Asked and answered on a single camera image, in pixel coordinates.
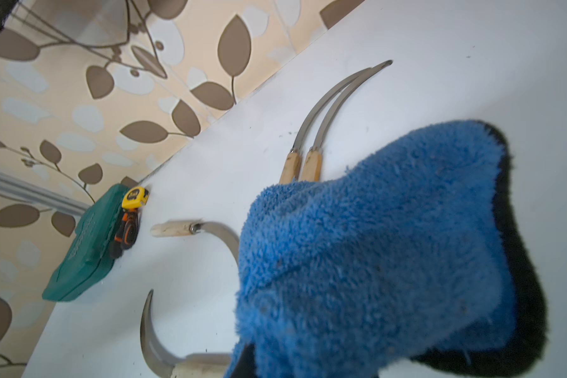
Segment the red handled pliers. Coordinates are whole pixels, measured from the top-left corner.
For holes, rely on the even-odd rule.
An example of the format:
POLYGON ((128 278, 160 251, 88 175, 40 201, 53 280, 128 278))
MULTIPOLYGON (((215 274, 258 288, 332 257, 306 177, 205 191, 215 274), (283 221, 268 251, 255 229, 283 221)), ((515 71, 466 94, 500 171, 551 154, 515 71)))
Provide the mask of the red handled pliers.
POLYGON ((140 220, 138 210, 134 209, 124 212, 120 227, 118 228, 111 243, 111 258, 121 258, 126 250, 129 250, 134 246, 138 236, 139 225, 140 220))

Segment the blue grey microfiber rag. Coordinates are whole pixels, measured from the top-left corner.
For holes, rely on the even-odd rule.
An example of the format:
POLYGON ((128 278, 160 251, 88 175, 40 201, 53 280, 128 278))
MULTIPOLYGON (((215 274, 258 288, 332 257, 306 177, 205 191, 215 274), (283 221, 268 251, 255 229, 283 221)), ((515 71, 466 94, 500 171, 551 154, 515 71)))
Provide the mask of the blue grey microfiber rag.
POLYGON ((507 138, 478 120, 414 130, 345 176, 266 188, 239 247, 229 377, 375 377, 409 359, 515 377, 547 303, 510 201, 507 138))

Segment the yellow tape measure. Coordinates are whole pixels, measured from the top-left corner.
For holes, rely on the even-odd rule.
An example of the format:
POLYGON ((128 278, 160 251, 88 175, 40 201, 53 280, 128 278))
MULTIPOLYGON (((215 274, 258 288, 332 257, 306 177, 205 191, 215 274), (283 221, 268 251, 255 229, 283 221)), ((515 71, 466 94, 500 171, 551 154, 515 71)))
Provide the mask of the yellow tape measure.
POLYGON ((139 209, 146 205, 149 198, 149 191, 145 187, 134 187, 124 196, 121 207, 124 210, 139 209))

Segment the green plastic tool case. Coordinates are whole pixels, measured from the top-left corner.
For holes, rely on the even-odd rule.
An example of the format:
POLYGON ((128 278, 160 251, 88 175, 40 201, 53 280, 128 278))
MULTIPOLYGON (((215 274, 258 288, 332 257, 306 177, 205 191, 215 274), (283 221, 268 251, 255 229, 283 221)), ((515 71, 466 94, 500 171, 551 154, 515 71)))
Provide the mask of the green plastic tool case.
POLYGON ((75 229, 76 237, 50 277, 42 299, 71 302, 107 276, 114 264, 110 249, 123 215, 121 203, 128 191, 122 184, 113 185, 82 215, 75 229))

